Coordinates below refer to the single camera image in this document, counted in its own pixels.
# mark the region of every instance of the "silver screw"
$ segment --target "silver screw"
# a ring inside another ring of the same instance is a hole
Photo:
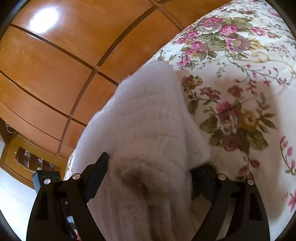
[[[48,179],[45,179],[45,180],[44,180],[44,184],[45,184],[45,185],[50,184],[50,179],[49,179],[49,178],[48,178]]]
[[[221,181],[225,181],[226,180],[226,176],[224,174],[219,174],[218,175],[219,180]]]
[[[253,181],[252,179],[248,179],[248,180],[247,180],[247,183],[248,183],[249,185],[251,185],[251,186],[254,185],[254,181]]]
[[[72,178],[73,178],[74,180],[78,180],[78,179],[80,178],[80,174],[79,174],[79,173],[76,173],[76,174],[74,174],[74,175],[72,176]]]

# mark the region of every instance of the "floral bedsheet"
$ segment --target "floral bedsheet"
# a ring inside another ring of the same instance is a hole
[[[296,207],[296,42],[264,0],[234,0],[188,26],[150,60],[174,66],[211,164],[253,179],[271,240]]]

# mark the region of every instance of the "white wall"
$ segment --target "white wall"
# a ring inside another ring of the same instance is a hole
[[[3,147],[4,143],[0,141],[0,154]],[[0,210],[22,241],[26,240],[29,217],[35,198],[34,189],[22,184],[0,168]]]

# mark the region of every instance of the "fluffy white garment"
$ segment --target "fluffy white garment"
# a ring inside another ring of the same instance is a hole
[[[191,240],[190,169],[210,151],[185,106],[172,66],[142,66],[84,130],[72,173],[110,155],[108,172],[88,203],[107,241]]]

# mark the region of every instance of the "white wire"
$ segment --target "white wire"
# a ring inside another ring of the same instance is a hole
[[[15,132],[11,132],[11,131],[9,131],[8,128],[11,127],[11,126],[8,125],[6,122],[5,122],[5,124],[6,124],[6,129],[7,129],[7,131],[8,131],[9,133],[12,133],[12,134],[13,134],[13,133],[16,133],[16,132],[17,132],[17,131],[15,131]]]

